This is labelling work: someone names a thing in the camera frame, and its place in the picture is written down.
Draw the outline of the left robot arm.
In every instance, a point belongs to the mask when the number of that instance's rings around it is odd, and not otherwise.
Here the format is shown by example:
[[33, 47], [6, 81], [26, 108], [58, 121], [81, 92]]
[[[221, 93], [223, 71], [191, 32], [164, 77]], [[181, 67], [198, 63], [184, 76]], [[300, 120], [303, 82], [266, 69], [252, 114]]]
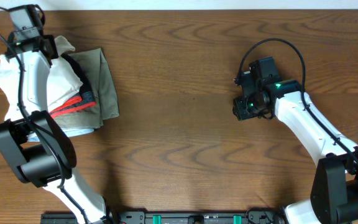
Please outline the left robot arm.
[[77, 171], [70, 139], [47, 111], [47, 78], [58, 52], [53, 36], [44, 34], [45, 14], [35, 4], [8, 13], [14, 30], [2, 41], [4, 58], [19, 70], [20, 115], [0, 124], [0, 152], [21, 182], [58, 197], [75, 223], [112, 223], [104, 198]]

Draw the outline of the white printed t-shirt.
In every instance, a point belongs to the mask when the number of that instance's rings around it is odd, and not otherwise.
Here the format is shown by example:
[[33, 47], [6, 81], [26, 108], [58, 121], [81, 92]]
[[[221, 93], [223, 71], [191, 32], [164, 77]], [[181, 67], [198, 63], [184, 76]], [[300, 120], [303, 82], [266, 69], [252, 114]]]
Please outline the white printed t-shirt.
[[[79, 93], [80, 87], [83, 85], [71, 65], [62, 57], [63, 53], [74, 51], [75, 47], [62, 35], [55, 38], [55, 44], [58, 58], [52, 60], [52, 67], [46, 82], [47, 111], [49, 112]], [[0, 55], [0, 89], [9, 102], [5, 120], [22, 119], [21, 112], [17, 107], [19, 74], [17, 60], [7, 60], [4, 55]]]

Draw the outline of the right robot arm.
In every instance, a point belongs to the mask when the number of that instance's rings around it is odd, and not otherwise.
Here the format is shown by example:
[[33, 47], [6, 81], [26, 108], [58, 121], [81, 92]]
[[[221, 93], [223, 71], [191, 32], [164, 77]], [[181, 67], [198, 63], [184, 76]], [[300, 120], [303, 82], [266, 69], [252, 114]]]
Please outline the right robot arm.
[[234, 83], [242, 96], [233, 101], [239, 121], [277, 118], [308, 151], [316, 165], [307, 200], [283, 209], [286, 223], [352, 223], [358, 220], [358, 145], [340, 133], [315, 107], [296, 80], [284, 80], [273, 58], [240, 70]]

